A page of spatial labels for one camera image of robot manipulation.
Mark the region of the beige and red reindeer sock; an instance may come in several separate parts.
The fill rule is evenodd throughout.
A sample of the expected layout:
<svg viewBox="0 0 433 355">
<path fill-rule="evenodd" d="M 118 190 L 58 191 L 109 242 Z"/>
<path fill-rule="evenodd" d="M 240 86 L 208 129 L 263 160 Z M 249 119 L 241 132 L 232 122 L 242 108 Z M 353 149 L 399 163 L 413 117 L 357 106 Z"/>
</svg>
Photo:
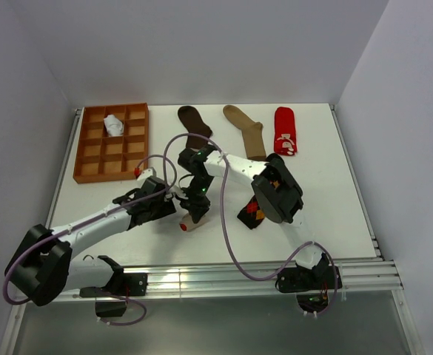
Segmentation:
<svg viewBox="0 0 433 355">
<path fill-rule="evenodd" d="M 182 231 L 190 232 L 190 231 L 193 231 L 193 230 L 199 228 L 200 226 L 204 225 L 207 221 L 208 221 L 208 217 L 203 216 L 197 223 L 195 223 L 192 220 L 191 215 L 186 214 L 180 220 L 179 226 L 180 226 Z"/>
</svg>

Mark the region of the black orange argyle sock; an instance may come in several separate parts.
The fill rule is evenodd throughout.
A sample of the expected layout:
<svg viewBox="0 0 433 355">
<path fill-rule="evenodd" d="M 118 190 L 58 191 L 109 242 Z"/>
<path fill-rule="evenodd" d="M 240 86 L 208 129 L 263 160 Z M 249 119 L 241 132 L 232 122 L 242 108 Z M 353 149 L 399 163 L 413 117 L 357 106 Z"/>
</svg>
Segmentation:
<svg viewBox="0 0 433 355">
<path fill-rule="evenodd" d="M 239 211 L 237 218 L 248 228 L 256 229 L 264 221 L 265 214 L 262 212 L 256 196 L 253 196 L 248 204 Z"/>
</svg>

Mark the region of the white sock with black stripes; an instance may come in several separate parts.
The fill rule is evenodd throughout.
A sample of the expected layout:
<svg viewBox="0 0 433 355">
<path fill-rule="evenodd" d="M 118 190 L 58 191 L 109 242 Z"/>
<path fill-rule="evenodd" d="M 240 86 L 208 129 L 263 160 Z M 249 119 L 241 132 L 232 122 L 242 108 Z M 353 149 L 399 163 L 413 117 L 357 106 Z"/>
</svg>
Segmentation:
<svg viewBox="0 0 433 355">
<path fill-rule="evenodd" d="M 124 123 L 115 115 L 107 115 L 104 118 L 104 127 L 109 137 L 121 137 L 124 135 Z"/>
</svg>

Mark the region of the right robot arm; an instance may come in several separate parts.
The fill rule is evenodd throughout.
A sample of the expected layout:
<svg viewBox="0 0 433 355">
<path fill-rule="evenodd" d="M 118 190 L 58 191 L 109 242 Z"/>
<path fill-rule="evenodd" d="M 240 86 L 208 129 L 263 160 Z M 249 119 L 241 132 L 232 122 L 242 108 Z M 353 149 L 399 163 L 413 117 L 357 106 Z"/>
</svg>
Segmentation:
<svg viewBox="0 0 433 355">
<path fill-rule="evenodd" d="M 253 190 L 258 208 L 264 217 L 273 223 L 292 223 L 294 216 L 303 208 L 303 191 L 287 169 L 283 159 L 276 154 L 268 160 L 256 161 L 225 155 L 211 144 L 199 151 L 185 149 L 178 156 L 178 165 L 184 168 L 192 180 L 182 189 L 181 207 L 188 211 L 182 222 L 183 227 L 197 226 L 210 208 L 207 191 L 214 178 L 221 178 L 220 218 L 221 226 L 232 262 L 236 268 L 251 280 L 269 280 L 272 274 L 255 277 L 247 273 L 237 261 L 229 241 L 224 212 L 224 191 L 226 182 L 231 180 Z"/>
</svg>

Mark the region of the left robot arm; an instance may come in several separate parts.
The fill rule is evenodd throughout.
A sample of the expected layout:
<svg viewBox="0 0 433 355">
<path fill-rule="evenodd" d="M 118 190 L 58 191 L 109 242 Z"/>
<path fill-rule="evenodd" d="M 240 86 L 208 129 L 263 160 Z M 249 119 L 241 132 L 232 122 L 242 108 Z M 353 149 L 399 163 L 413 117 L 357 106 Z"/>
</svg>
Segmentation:
<svg viewBox="0 0 433 355">
<path fill-rule="evenodd" d="M 90 260 L 77 260 L 77 256 L 108 237 L 175 213 L 172 195 L 162 179 L 140 176 L 137 184 L 87 218 L 52 229 L 41 224 L 32 227 L 4 271 L 4 299 L 12 302 L 9 284 L 37 306 L 72 289 L 123 296 L 123 266 L 106 255 Z"/>
</svg>

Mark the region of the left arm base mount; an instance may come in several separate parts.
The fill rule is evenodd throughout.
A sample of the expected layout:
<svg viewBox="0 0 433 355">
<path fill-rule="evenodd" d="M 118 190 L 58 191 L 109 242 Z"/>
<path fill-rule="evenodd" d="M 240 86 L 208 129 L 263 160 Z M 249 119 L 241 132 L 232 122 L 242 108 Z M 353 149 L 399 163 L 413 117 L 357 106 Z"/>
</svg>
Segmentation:
<svg viewBox="0 0 433 355">
<path fill-rule="evenodd" d="M 81 298 L 111 297 L 110 301 L 96 301 L 97 317 L 112 319 L 124 316 L 131 307 L 130 297 L 142 297 L 147 292 L 147 273 L 122 273 L 113 276 L 102 288 L 87 287 L 79 291 Z"/>
</svg>

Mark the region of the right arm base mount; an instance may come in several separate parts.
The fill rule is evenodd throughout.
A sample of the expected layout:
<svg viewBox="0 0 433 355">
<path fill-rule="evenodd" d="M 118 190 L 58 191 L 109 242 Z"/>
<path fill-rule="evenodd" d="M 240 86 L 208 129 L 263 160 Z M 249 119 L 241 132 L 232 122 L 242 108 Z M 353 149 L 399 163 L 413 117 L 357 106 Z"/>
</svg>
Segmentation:
<svg viewBox="0 0 433 355">
<path fill-rule="evenodd" d="M 330 292 L 341 290 L 343 282 L 338 267 L 328 266 L 317 273 L 301 266 L 282 270 L 275 280 L 275 289 L 282 294 L 296 294 L 304 315 L 317 317 L 330 305 Z"/>
</svg>

